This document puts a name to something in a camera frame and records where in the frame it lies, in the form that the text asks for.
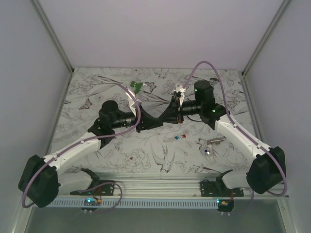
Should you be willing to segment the black fuse box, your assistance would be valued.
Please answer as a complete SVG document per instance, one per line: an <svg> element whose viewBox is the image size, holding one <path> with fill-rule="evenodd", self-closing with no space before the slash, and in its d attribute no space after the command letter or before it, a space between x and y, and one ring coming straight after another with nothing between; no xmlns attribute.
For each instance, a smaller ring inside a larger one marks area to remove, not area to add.
<svg viewBox="0 0 311 233"><path fill-rule="evenodd" d="M160 118L155 118L153 121L153 128L161 127L166 123L166 120L160 119Z"/></svg>

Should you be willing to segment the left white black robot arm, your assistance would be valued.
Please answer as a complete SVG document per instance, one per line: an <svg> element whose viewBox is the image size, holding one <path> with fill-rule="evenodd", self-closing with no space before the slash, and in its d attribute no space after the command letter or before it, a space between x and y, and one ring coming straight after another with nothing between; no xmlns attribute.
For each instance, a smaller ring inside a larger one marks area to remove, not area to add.
<svg viewBox="0 0 311 233"><path fill-rule="evenodd" d="M53 154L30 157L18 183L22 191L22 207L36 205L42 208L49 205L62 186L59 180L61 175L77 160L110 143L118 136L114 131L116 128L126 127L125 133L128 133L133 129L140 132L163 125L159 118L148 114L137 101L133 104L134 111L126 113L119 109L115 101L104 102L99 117L80 139Z"/></svg>

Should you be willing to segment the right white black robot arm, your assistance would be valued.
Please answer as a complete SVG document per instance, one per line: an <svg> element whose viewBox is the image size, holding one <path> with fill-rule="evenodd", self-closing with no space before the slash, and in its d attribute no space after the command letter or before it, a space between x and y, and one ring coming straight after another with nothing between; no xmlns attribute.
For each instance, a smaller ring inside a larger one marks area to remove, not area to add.
<svg viewBox="0 0 311 233"><path fill-rule="evenodd" d="M180 84L176 84L172 94L169 106L159 117L162 122L182 123L185 116L198 114L203 123L228 139L250 163L246 171L229 170L219 175L215 184L218 195L227 196L234 188L270 193L279 183L284 184L280 195L287 192L284 151L257 139L234 119L225 105L217 104L208 81L194 84L194 100L184 100L185 89Z"/></svg>

